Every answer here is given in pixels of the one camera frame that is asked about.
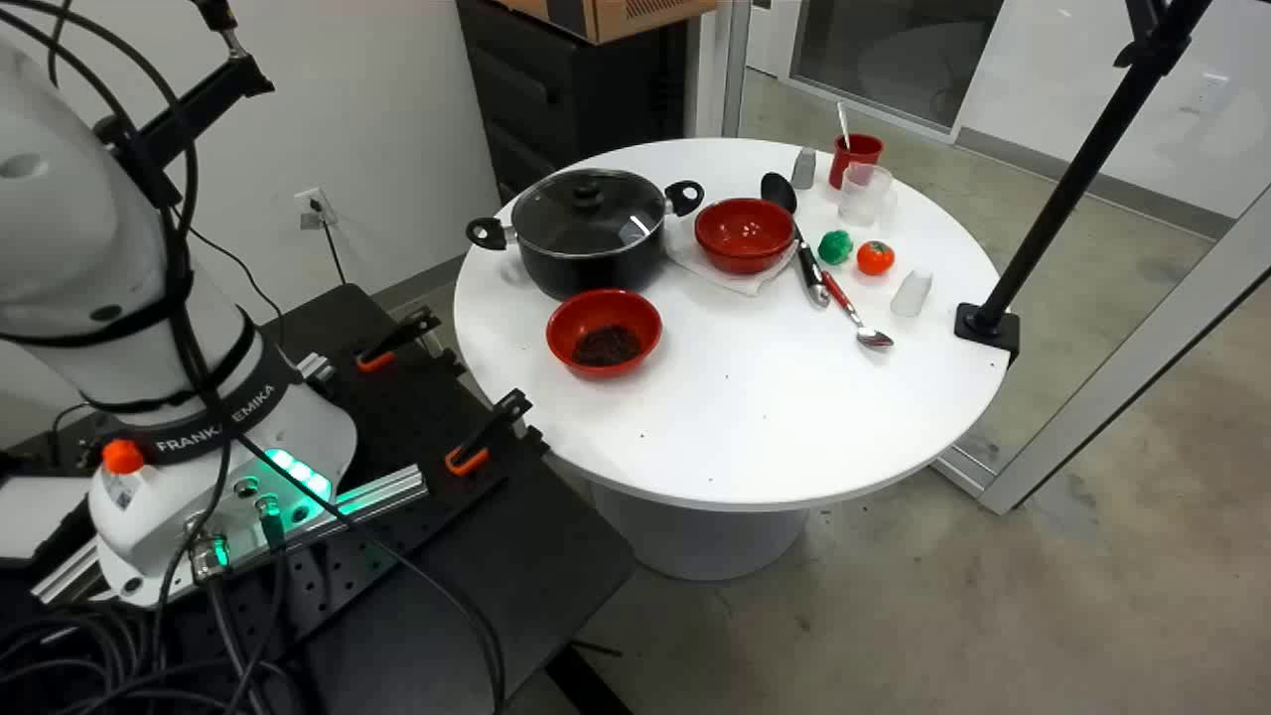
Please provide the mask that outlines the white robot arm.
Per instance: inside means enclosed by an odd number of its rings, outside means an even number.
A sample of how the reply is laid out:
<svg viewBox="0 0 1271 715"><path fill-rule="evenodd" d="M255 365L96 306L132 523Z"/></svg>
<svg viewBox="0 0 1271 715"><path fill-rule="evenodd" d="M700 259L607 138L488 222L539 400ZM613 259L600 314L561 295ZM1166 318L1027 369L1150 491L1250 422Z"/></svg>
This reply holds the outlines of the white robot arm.
<svg viewBox="0 0 1271 715"><path fill-rule="evenodd" d="M0 56L0 165L0 335L106 418L88 512L112 590L149 606L257 551L265 504L310 515L352 418L182 259L24 53Z"/></svg>

